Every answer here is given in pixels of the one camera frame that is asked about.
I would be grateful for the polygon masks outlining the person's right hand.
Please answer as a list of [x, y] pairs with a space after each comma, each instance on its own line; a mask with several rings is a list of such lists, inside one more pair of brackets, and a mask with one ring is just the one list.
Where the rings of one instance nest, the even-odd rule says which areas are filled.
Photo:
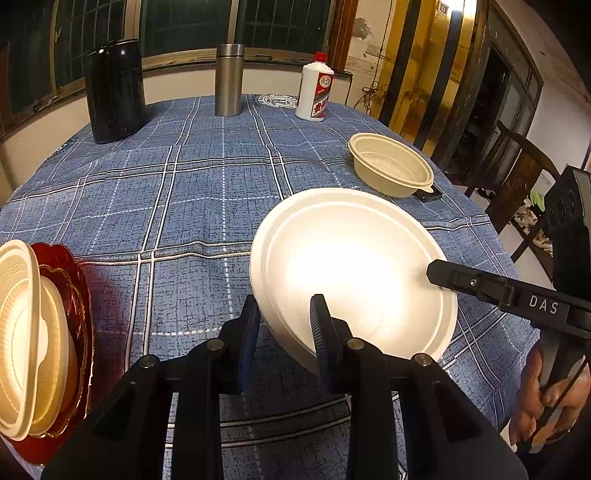
[[[551, 408], [568, 387], [571, 378], [565, 378], [550, 387], [540, 388], [539, 377], [543, 359], [538, 344], [528, 353], [522, 370], [521, 384], [517, 393], [516, 408], [509, 424], [511, 445], [527, 440], [536, 430], [537, 421], [546, 407]], [[552, 434], [560, 434], [571, 428], [577, 421], [590, 393], [589, 366], [579, 375], [560, 406], [561, 416], [554, 425]]]

